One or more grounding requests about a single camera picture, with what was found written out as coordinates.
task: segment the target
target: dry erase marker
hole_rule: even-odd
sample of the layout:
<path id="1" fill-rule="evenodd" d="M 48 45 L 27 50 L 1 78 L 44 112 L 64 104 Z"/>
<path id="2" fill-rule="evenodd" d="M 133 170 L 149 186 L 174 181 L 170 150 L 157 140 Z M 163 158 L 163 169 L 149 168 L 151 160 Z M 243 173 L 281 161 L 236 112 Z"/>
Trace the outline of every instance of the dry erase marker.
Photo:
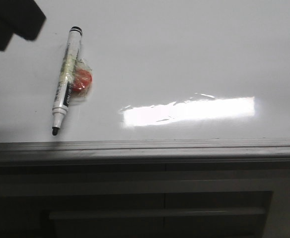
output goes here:
<path id="1" fill-rule="evenodd" d="M 72 27 L 69 32 L 66 53 L 60 70 L 55 102 L 52 107 L 52 115 L 54 116 L 54 123 L 52 125 L 53 135 L 58 134 L 62 120 L 68 112 L 81 38 L 82 30 L 77 26 Z"/>

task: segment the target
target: whiteboard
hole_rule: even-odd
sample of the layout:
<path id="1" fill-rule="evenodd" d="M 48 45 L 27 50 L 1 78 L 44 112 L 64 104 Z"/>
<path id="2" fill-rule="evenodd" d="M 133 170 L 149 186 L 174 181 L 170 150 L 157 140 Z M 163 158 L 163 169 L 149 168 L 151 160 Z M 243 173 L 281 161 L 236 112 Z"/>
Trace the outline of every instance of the whiteboard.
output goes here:
<path id="1" fill-rule="evenodd" d="M 0 142 L 290 138 L 290 0 L 37 4 L 37 40 L 0 52 Z M 93 87 L 52 136 L 72 26 Z"/>

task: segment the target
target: plastic wrap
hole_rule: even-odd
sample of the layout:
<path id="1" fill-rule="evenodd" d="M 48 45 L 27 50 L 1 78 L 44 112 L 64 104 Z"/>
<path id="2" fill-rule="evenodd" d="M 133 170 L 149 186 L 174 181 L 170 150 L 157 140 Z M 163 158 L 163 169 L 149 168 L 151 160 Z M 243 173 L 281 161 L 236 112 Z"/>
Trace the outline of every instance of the plastic wrap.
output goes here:
<path id="1" fill-rule="evenodd" d="M 91 84 L 92 69 L 85 60 L 78 60 L 74 73 L 72 94 L 77 97 L 85 97 L 91 88 Z"/>

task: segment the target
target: marker barrel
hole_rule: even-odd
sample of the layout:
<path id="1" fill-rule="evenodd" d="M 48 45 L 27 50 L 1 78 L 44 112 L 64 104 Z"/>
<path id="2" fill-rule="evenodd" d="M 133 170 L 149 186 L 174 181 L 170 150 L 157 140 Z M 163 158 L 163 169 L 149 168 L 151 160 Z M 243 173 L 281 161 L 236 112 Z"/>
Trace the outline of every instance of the marker barrel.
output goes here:
<path id="1" fill-rule="evenodd" d="M 52 114 L 54 116 L 53 135 L 58 133 L 61 123 L 68 112 L 75 67 L 81 47 L 81 38 L 82 30 L 79 27 L 72 27 L 69 32 L 66 52 L 60 70 L 55 101 L 52 107 Z"/>

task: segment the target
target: black cap end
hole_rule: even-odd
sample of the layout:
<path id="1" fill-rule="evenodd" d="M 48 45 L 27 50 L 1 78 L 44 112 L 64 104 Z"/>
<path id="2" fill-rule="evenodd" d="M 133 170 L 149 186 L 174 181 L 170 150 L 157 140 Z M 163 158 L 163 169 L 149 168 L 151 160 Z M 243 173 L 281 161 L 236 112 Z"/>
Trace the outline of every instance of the black cap end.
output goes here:
<path id="1" fill-rule="evenodd" d="M 53 135 L 57 135 L 57 134 L 58 134 L 58 130 L 59 130 L 59 128 L 57 128 L 57 127 L 53 127 L 53 128 L 52 128 L 52 134 L 53 134 Z"/>
<path id="2" fill-rule="evenodd" d="M 82 36 L 82 30 L 78 26 L 73 26 L 70 31 L 77 31 Z"/>

